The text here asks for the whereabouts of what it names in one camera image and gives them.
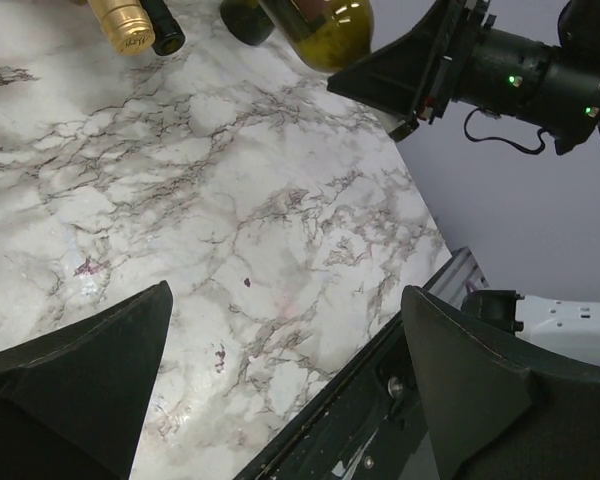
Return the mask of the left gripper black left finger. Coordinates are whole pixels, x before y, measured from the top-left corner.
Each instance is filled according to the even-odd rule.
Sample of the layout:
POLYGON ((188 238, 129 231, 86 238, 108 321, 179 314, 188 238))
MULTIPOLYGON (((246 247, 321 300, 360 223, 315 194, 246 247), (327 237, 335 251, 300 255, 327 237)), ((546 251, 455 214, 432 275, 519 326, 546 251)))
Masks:
POLYGON ((162 281, 0 352, 0 479, 127 479, 166 343, 162 281))

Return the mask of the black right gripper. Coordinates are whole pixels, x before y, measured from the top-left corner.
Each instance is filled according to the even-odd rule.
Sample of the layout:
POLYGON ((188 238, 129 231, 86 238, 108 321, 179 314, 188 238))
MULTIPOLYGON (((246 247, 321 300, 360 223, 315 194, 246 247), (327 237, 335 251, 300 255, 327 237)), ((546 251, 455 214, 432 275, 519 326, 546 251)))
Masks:
POLYGON ((416 112, 429 124, 444 115, 489 7, 490 1, 436 1, 408 33, 331 75, 327 90, 389 114, 386 133, 403 141, 420 126, 405 120, 416 112))

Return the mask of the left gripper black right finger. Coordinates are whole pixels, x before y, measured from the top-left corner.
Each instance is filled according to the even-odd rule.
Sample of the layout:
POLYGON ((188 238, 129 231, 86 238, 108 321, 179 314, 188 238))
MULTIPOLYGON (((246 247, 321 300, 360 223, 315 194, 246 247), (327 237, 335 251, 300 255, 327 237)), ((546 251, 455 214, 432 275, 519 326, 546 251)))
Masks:
POLYGON ((472 318, 420 287, 402 318, 442 479, 600 479, 600 367, 472 318))

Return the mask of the green bottle silver foil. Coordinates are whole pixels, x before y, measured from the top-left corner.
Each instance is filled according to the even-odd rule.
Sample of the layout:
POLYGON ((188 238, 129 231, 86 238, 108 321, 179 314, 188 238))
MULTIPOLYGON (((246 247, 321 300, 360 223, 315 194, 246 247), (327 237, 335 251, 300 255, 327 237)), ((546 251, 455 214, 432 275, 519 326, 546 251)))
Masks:
POLYGON ((368 0, 263 0, 260 6, 311 69, 336 73, 371 53, 368 0))

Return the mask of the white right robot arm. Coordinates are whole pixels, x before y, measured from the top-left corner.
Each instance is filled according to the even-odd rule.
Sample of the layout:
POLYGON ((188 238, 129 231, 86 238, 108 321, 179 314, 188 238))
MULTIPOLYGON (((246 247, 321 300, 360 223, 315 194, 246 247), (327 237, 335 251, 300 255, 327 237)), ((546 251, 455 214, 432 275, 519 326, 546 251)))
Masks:
POLYGON ((409 136, 452 101, 549 134, 564 155, 600 133, 600 1, 570 1, 560 43, 495 28, 486 1, 436 1, 405 35, 328 79, 330 92, 394 116, 409 136))

